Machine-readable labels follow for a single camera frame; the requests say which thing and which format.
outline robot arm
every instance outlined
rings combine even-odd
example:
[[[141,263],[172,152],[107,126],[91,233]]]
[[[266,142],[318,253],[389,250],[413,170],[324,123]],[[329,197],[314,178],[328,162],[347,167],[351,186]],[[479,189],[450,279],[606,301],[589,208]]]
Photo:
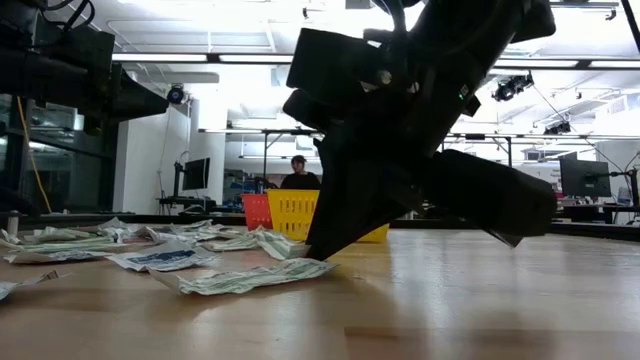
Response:
[[[555,212],[550,184],[436,150],[462,113],[475,112],[473,94],[510,42],[555,32],[549,1],[431,0],[410,31],[400,7],[415,1],[377,3],[393,32],[354,39],[303,29],[298,40],[287,81],[298,90],[284,111],[325,134],[308,256],[326,259],[424,200],[511,246],[544,234]]]

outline cap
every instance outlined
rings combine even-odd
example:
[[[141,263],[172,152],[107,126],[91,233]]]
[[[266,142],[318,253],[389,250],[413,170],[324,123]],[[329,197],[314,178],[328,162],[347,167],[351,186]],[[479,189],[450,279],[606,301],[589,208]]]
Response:
[[[302,163],[302,164],[304,164],[306,162],[307,162],[307,159],[305,159],[304,156],[302,156],[302,155],[296,155],[296,156],[291,158],[291,163],[292,164],[293,163]]]

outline ceiling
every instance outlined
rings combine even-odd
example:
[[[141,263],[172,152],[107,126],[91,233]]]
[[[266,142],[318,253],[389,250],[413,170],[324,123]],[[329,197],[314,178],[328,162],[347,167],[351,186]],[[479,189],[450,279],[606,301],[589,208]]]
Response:
[[[391,19],[378,8],[346,10],[345,3],[360,3],[351,0],[92,1],[97,12],[93,23],[99,29],[116,34],[117,52],[290,54],[295,49],[301,27],[351,36],[360,36],[364,28],[392,27]],[[305,7],[309,10],[308,19],[302,14]],[[420,3],[407,9],[409,25],[415,21],[421,8]],[[608,7],[555,8],[555,35],[511,45],[506,54],[638,57],[624,11],[620,6],[615,6],[615,9],[617,16],[606,20],[611,14]],[[71,12],[72,9],[67,7],[59,15],[66,18]],[[201,74],[204,77],[217,73],[222,86],[229,86],[237,92],[229,104],[231,121],[262,120],[265,121],[262,127],[276,124],[266,122],[270,120],[280,123],[291,121],[281,114],[281,105],[289,91],[282,89],[288,73],[286,66],[130,66],[130,70],[148,75],[156,83],[169,82],[167,74]],[[474,118],[461,118],[456,129],[469,132],[509,132],[513,129],[542,132],[545,124],[559,118],[556,110],[563,116],[569,113],[576,124],[589,124],[595,119],[597,109],[628,93],[640,92],[640,74],[634,72],[534,71],[532,75],[538,90],[528,89],[507,103],[496,103],[491,98],[500,78],[489,81],[478,92],[483,103],[480,112]],[[162,85],[156,84],[156,87],[162,88]]]

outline computer monitor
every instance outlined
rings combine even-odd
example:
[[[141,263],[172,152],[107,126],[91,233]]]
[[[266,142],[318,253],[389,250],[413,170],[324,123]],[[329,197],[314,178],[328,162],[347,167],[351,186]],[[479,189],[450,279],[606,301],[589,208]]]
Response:
[[[562,192],[565,196],[611,197],[609,164],[600,161],[560,159]]]
[[[209,183],[209,158],[184,164],[182,190],[206,189]]]

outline security camera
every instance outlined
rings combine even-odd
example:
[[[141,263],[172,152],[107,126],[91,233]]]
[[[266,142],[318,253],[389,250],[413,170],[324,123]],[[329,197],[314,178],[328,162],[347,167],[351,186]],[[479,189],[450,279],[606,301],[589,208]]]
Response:
[[[184,104],[184,102],[187,101],[187,95],[184,92],[184,85],[171,85],[171,90],[167,93],[167,100],[176,105]]]

